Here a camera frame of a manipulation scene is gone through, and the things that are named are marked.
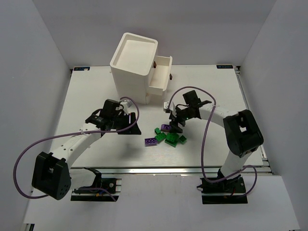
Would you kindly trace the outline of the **purple 2x2 lego brick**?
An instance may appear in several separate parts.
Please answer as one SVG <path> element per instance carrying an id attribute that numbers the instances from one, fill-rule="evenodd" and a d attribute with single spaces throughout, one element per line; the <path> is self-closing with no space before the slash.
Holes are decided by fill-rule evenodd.
<path id="1" fill-rule="evenodd" d="M 162 124 L 160 130 L 164 132 L 169 132 L 171 129 L 171 126 L 168 124 Z"/>

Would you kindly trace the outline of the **purple 2x3 lego brick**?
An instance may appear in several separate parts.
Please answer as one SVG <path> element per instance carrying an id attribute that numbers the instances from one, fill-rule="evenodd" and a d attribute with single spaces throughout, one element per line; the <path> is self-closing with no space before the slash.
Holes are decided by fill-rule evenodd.
<path id="1" fill-rule="evenodd" d="M 144 139 L 144 144 L 146 147 L 149 147 L 149 146 L 156 146 L 158 144 L 158 141 L 155 137 L 153 138 L 146 138 Z"/>

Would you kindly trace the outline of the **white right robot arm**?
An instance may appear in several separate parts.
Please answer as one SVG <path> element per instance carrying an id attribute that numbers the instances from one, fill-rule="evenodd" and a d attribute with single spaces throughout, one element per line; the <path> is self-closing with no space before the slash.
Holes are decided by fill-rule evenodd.
<path id="1" fill-rule="evenodd" d="M 172 101 L 164 102 L 163 109 L 169 114 L 171 132 L 182 133 L 186 121 L 198 118 L 206 121 L 205 130 L 213 122 L 224 128 L 229 153 L 218 171 L 218 179 L 207 182 L 215 183 L 237 178 L 246 169 L 246 161 L 259 146 L 264 143 L 258 124 L 248 109 L 233 111 L 217 105 L 214 97 L 202 101 L 196 93 L 197 87 L 183 95 L 185 104 L 182 109 Z"/>

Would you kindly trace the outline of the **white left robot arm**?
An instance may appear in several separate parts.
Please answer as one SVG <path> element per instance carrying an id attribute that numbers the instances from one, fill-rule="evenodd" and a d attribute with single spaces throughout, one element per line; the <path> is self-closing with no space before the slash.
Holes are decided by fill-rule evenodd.
<path id="1" fill-rule="evenodd" d="M 72 165 L 106 133 L 141 135 L 137 124 L 140 112 L 129 112 L 130 104 L 136 103 L 129 97 L 120 101 L 107 99 L 78 132 L 68 134 L 65 143 L 49 153 L 41 152 L 35 161 L 32 186 L 56 200 L 64 198 L 69 190 L 107 193 L 99 171 L 89 167 L 72 169 Z"/>

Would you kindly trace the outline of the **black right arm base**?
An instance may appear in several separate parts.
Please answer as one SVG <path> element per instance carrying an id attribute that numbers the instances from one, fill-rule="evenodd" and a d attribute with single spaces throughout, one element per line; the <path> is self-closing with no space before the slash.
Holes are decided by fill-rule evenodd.
<path id="1" fill-rule="evenodd" d="M 217 183 L 207 182 L 201 178 L 201 184 L 196 188 L 201 192 L 204 205 L 247 204 L 246 187 L 243 177 L 224 180 Z"/>

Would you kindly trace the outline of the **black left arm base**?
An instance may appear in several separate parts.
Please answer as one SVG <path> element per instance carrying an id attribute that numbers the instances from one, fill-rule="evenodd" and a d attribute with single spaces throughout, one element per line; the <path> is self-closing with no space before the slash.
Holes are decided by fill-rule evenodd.
<path id="1" fill-rule="evenodd" d="M 118 200 L 122 179 L 106 177 L 93 168 L 71 169 L 71 201 L 115 202 Z"/>

